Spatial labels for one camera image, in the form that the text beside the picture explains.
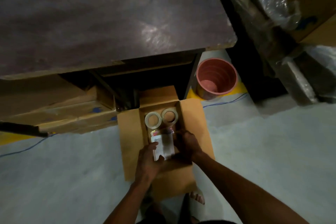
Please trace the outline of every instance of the tape roll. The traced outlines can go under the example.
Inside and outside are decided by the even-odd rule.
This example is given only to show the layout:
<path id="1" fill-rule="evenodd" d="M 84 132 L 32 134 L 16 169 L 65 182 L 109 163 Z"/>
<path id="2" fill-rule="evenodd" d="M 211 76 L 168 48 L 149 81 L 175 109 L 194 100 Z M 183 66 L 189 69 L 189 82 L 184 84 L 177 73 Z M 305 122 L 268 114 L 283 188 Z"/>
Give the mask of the tape roll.
<path id="1" fill-rule="evenodd" d="M 165 120 L 164 117 L 165 117 L 165 115 L 166 115 L 167 112 L 173 112 L 174 113 L 175 119 L 172 122 L 169 122 L 169 121 Z M 162 114 L 161 114 L 161 117 L 162 117 L 162 120 L 163 120 L 164 124 L 169 125 L 169 126 L 173 126 L 177 122 L 177 120 L 179 119 L 179 115 L 177 114 L 175 108 L 164 109 L 163 112 L 162 112 Z"/>
<path id="2" fill-rule="evenodd" d="M 157 122 L 156 125 L 154 125 L 154 126 L 150 126 L 150 125 L 149 125 L 149 117 L 150 117 L 150 116 L 153 116 L 153 115 L 157 116 L 157 118 L 158 118 L 158 122 Z M 145 124 L 146 124 L 146 126 L 147 126 L 148 128 L 150 128 L 150 129 L 156 129 L 156 128 L 158 128 L 158 127 L 161 125 L 161 122 L 162 122 L 161 116 L 160 116 L 157 112 L 149 112 L 149 113 L 147 113 L 147 115 L 145 116 Z"/>

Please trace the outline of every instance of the cable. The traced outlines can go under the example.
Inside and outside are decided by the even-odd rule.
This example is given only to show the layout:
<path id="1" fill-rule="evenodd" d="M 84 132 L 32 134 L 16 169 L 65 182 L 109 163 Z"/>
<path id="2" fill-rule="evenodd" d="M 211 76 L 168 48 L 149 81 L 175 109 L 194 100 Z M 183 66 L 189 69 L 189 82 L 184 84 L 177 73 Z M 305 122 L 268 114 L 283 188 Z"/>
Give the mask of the cable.
<path id="1" fill-rule="evenodd" d="M 244 93 L 244 94 L 240 95 L 239 97 L 237 97 L 235 100 L 232 100 L 232 101 L 230 101 L 230 102 L 215 103 L 215 104 L 211 104 L 211 105 L 206 105 L 206 106 L 204 106 L 203 108 L 208 107 L 208 106 L 213 106 L 213 105 L 225 105 L 225 104 L 229 104 L 229 103 L 234 103 L 234 102 L 237 102 L 237 101 L 239 101 L 239 100 L 244 99 L 246 96 L 247 96 L 247 93 Z"/>
<path id="2" fill-rule="evenodd" d="M 29 148 L 25 149 L 25 150 L 22 150 L 22 151 L 16 151 L 16 152 L 11 152 L 11 153 L 7 153 L 7 154 L 2 154 L 0 155 L 0 158 L 2 157 L 6 157 L 6 156 L 9 156 L 9 155 L 13 155 L 13 154 L 17 154 L 17 153 L 21 153 L 21 152 L 24 152 L 24 151 L 27 151 L 27 150 L 30 150 L 32 148 L 34 148 L 36 145 L 38 145 L 39 143 L 42 143 L 44 140 L 48 139 L 49 137 L 53 137 L 54 135 L 57 135 L 57 134 L 53 134 L 53 135 L 50 135 L 48 137 L 45 137 L 43 138 L 41 141 L 37 142 L 36 144 L 34 144 L 33 146 L 30 146 Z"/>

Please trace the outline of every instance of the brown cardboard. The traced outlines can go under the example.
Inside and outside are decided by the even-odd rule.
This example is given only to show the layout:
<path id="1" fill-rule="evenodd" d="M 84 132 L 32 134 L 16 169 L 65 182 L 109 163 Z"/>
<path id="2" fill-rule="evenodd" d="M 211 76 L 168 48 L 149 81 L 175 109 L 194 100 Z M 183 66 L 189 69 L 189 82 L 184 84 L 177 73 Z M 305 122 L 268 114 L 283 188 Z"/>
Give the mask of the brown cardboard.
<path id="1" fill-rule="evenodd" d="M 60 121 L 54 121 L 49 122 L 45 124 L 39 125 L 40 132 L 47 132 L 47 133 L 57 133 L 57 134 L 63 134 L 68 132 L 75 133 L 76 130 L 79 134 L 81 134 L 83 131 L 85 133 L 89 131 L 97 130 L 93 127 L 95 126 L 104 126 L 109 127 L 116 125 L 116 111 L 107 111 L 103 113 L 97 113 L 97 114 L 90 114 L 83 117 L 79 117 L 73 120 L 60 120 Z"/>
<path id="2" fill-rule="evenodd" d="M 111 109 L 115 109 L 114 97 L 104 88 L 94 86 L 85 95 L 55 103 L 33 112 L 4 118 L 3 121 L 36 126 L 106 112 Z"/>
<path id="3" fill-rule="evenodd" d="M 336 13 L 336 0 L 289 0 L 298 1 L 302 15 L 296 30 L 289 31 L 298 43 L 336 46 L 333 35 L 336 23 L 331 19 Z"/>
<path id="4" fill-rule="evenodd" d="M 214 158 L 212 144 L 203 107 L 198 99 L 179 101 L 174 86 L 147 90 L 140 93 L 140 108 L 118 114 L 120 145 L 124 165 L 125 180 L 134 179 L 139 150 L 149 143 L 144 122 L 150 111 L 175 107 L 179 114 L 177 129 L 185 128 L 194 133 L 201 148 Z M 196 188 L 192 165 L 177 155 L 166 160 L 163 170 L 153 182 L 153 197 L 160 201 L 167 197 L 191 192 Z"/>
<path id="5" fill-rule="evenodd" d="M 0 80 L 0 118 L 84 95 L 83 90 L 57 74 L 14 81 Z"/>

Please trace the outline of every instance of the pink plastic bucket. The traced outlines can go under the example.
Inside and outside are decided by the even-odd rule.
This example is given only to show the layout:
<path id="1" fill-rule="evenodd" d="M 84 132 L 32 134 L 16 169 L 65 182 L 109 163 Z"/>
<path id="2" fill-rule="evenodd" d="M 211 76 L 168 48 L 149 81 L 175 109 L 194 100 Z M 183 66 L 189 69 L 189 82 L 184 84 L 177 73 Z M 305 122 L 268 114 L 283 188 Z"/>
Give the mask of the pink plastic bucket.
<path id="1" fill-rule="evenodd" d="M 206 59 L 199 64 L 197 71 L 196 93 L 210 100 L 231 92 L 238 82 L 236 69 L 223 59 Z"/>

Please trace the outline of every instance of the yellow floor line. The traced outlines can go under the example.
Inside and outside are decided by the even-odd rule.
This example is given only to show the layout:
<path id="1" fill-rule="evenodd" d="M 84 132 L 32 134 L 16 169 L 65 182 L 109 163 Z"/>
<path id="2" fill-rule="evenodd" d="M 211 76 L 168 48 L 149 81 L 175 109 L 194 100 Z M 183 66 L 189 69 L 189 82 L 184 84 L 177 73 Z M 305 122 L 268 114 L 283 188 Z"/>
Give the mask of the yellow floor line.
<path id="1" fill-rule="evenodd" d="M 221 97 L 222 96 L 229 96 L 229 95 L 239 94 L 239 93 L 241 93 L 241 94 L 242 93 L 247 93 L 247 89 L 246 89 L 245 85 L 242 82 L 238 82 L 237 86 L 230 93 L 225 94 L 225 95 L 220 95 L 220 96 Z M 204 100 L 203 98 L 200 98 L 198 95 L 196 95 L 196 93 L 192 89 L 189 90 L 187 98 L 197 98 L 197 99 L 199 99 L 201 101 Z"/>
<path id="2" fill-rule="evenodd" d="M 13 133 L 0 132 L 0 145 L 14 143 L 16 141 L 26 140 L 33 136 L 19 135 Z"/>

